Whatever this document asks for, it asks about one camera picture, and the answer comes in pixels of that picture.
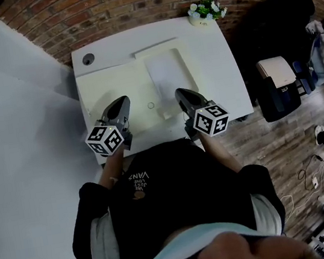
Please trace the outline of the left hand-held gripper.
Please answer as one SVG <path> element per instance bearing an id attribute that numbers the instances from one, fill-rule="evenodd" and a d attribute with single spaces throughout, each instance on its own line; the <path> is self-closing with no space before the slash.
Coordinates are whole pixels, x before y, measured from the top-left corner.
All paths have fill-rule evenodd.
<path id="1" fill-rule="evenodd" d="M 112 156 L 121 145 L 124 145 L 126 150 L 131 149 L 132 134 L 125 127 L 130 106 L 129 97 L 122 96 L 105 108 L 101 120 L 96 121 L 85 139 L 86 145 L 95 154 L 103 157 Z"/>

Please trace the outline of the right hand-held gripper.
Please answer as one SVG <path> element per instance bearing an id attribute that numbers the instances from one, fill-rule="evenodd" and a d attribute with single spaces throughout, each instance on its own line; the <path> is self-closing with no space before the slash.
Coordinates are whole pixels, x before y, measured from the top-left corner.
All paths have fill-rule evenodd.
<path id="1" fill-rule="evenodd" d="M 199 138 L 197 133 L 214 137 L 226 131 L 229 113 L 221 105 L 212 104 L 194 109 L 194 105 L 207 103 L 207 99 L 200 93 L 185 88 L 176 89 L 175 98 L 182 111 L 191 110 L 184 128 L 191 140 Z"/>

